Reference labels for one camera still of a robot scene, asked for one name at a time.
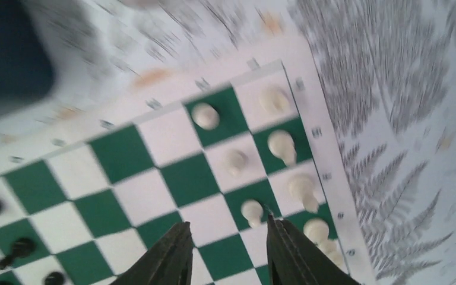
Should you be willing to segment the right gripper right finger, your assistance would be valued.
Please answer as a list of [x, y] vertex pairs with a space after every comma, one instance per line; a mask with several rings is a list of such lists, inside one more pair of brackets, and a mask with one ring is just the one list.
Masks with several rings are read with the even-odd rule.
[[271, 284], [359, 285], [294, 224], [268, 215], [267, 258]]

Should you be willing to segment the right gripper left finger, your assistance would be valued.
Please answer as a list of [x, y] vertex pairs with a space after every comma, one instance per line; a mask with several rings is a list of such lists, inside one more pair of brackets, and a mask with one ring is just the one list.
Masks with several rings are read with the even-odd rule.
[[176, 223], [111, 285], [190, 285], [193, 248], [190, 223]]

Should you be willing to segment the white chess piece gripped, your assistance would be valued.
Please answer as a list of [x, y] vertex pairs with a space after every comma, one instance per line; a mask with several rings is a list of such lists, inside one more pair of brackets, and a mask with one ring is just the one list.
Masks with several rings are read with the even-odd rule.
[[294, 199], [300, 201], [306, 211], [318, 212], [319, 202], [314, 194], [315, 184], [309, 175], [300, 173], [292, 176], [288, 181], [287, 189]]

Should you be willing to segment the white pawn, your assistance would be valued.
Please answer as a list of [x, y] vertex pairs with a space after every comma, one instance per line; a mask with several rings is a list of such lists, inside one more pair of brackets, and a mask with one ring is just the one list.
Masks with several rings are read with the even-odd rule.
[[204, 130], [214, 130], [219, 126], [219, 113], [210, 104], [198, 103], [191, 112], [193, 122]]

